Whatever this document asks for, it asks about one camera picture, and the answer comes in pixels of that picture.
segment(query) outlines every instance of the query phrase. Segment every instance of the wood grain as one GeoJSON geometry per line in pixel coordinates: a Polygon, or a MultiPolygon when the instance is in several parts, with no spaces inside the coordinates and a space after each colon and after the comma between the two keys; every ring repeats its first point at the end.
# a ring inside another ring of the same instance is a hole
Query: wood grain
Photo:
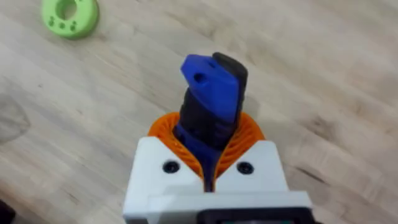
{"type": "Polygon", "coordinates": [[[215,51],[247,66],[244,111],[320,221],[398,223],[397,1],[100,0],[78,41],[40,5],[0,2],[0,198],[17,223],[123,223],[137,140],[179,110],[184,57],[215,51]]]}

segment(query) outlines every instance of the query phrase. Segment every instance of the black screw hole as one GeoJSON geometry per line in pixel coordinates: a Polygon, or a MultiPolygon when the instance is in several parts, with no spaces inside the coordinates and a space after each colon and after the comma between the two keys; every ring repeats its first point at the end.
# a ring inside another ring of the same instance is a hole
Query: black screw hole
{"type": "Polygon", "coordinates": [[[193,79],[195,79],[197,83],[205,83],[207,81],[206,76],[202,73],[194,74],[193,79]]]}
{"type": "Polygon", "coordinates": [[[243,175],[249,175],[254,172],[254,167],[248,162],[240,162],[237,164],[238,171],[243,175]]]}
{"type": "Polygon", "coordinates": [[[163,165],[163,171],[167,174],[174,174],[180,169],[180,164],[175,161],[167,161],[163,165]]]}

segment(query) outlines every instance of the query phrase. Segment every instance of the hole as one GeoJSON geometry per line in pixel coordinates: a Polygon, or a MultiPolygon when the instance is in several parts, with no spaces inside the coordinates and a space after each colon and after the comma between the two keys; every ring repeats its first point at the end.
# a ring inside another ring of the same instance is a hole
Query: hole
{"type": "Polygon", "coordinates": [[[163,165],[163,171],[167,174],[174,174],[180,169],[180,164],[175,161],[167,161],[163,165]]]}
{"type": "Polygon", "coordinates": [[[63,0],[57,4],[57,16],[68,20],[76,13],[76,2],[74,0],[63,0]]]}
{"type": "Polygon", "coordinates": [[[194,74],[193,79],[195,79],[197,83],[205,83],[207,81],[206,76],[202,73],[194,74]]]}
{"type": "Polygon", "coordinates": [[[237,164],[238,171],[243,175],[250,175],[254,172],[254,167],[248,162],[240,162],[237,164]]]}

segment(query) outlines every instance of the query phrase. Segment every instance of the green donut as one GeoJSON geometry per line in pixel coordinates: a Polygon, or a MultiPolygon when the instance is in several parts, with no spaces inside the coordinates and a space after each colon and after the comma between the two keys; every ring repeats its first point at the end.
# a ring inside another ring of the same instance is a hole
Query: green donut
{"type": "Polygon", "coordinates": [[[99,12],[96,0],[43,0],[42,17],[54,34],[68,39],[87,36],[96,27],[99,12]],[[76,4],[76,13],[64,19],[66,8],[76,4]]]}

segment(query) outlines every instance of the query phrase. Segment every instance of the black component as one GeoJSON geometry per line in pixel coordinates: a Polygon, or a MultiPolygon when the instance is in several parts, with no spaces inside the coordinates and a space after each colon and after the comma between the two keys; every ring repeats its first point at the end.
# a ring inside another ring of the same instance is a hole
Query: black component
{"type": "Polygon", "coordinates": [[[15,218],[15,211],[5,202],[0,200],[0,223],[11,224],[15,218]]]}
{"type": "Polygon", "coordinates": [[[254,167],[248,162],[240,162],[237,164],[236,168],[241,174],[249,175],[254,172],[254,167]]]}
{"type": "MultiPolygon", "coordinates": [[[[220,151],[225,148],[235,131],[234,124],[219,119],[206,109],[189,89],[185,92],[184,104],[181,106],[180,125],[197,140],[220,151]]],[[[180,142],[183,142],[177,128],[174,128],[173,133],[180,142]]]]}
{"type": "Polygon", "coordinates": [[[293,224],[316,224],[309,208],[247,208],[205,210],[197,215],[197,224],[220,224],[243,221],[290,221],[293,224]]]}
{"type": "MultiPolygon", "coordinates": [[[[248,71],[237,60],[216,52],[213,59],[222,66],[227,72],[232,74],[239,83],[238,106],[236,108],[235,120],[233,123],[224,121],[217,117],[213,112],[206,109],[190,92],[185,92],[185,98],[180,110],[180,125],[195,139],[205,143],[207,146],[222,151],[232,137],[236,128],[240,112],[242,110],[244,91],[248,80],[248,71]]],[[[194,76],[197,82],[205,82],[205,76],[198,73],[194,76]]],[[[178,138],[178,130],[173,130],[174,136],[178,138]]]]}
{"type": "Polygon", "coordinates": [[[167,161],[163,165],[163,171],[168,173],[168,174],[174,174],[180,169],[180,164],[175,161],[167,161]]]}

